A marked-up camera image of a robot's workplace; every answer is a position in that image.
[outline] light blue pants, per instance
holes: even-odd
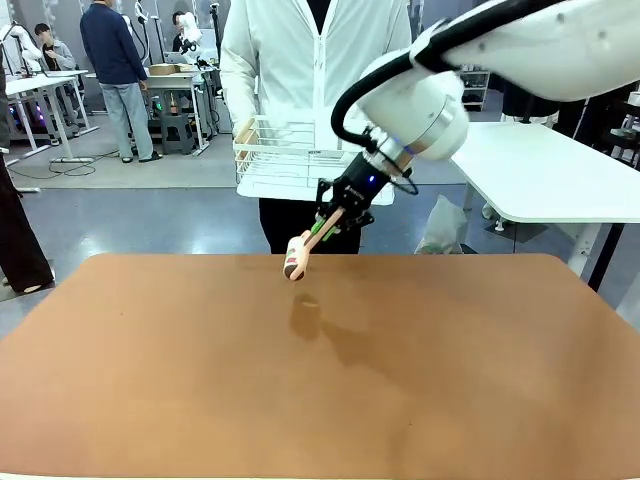
[[[153,142],[149,133],[149,117],[144,105],[140,85],[106,85],[101,83],[104,103],[107,106],[109,119],[116,131],[121,158],[131,158],[131,142],[129,141],[129,123],[133,138],[138,147],[140,160],[148,160],[153,155]]]

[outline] blue floor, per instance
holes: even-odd
[[[374,209],[376,223],[366,229],[362,253],[413,253],[437,195],[462,204],[464,190],[463,186],[433,186],[422,187],[418,197],[398,193],[394,206]],[[104,252],[268,253],[257,201],[239,197],[234,189],[46,190],[26,196],[24,204],[59,281],[86,258]],[[512,240],[485,230],[491,222],[481,217],[481,207],[477,198],[467,243],[480,253],[512,253]],[[640,271],[639,232],[640,226],[625,230],[601,289],[612,305],[620,302]],[[599,253],[605,234],[593,256]],[[516,242],[518,253],[543,252],[563,260],[571,250],[571,242],[553,227],[525,244]],[[585,277],[592,265],[590,261]],[[0,337],[47,294],[0,303]]]

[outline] brown table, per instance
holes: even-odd
[[[560,261],[281,261],[85,263],[0,342],[0,472],[640,475],[640,339]]]

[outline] basket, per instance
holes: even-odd
[[[349,128],[364,129],[364,123]],[[253,198],[315,201],[318,180],[339,177],[360,147],[341,143],[328,122],[270,120],[256,116],[233,143],[238,194]],[[325,193],[329,201],[332,191]],[[391,205],[393,186],[387,185],[374,205]]]

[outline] black hair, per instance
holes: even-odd
[[[184,15],[184,12],[182,12],[180,10],[178,10],[177,12],[175,12],[173,14],[173,24],[174,25],[178,25],[178,17],[181,16],[181,15]]]
[[[34,28],[33,31],[37,36],[43,32],[50,32],[51,29],[49,28],[49,25],[47,25],[46,23],[39,23],[38,25],[36,25],[36,28]]]

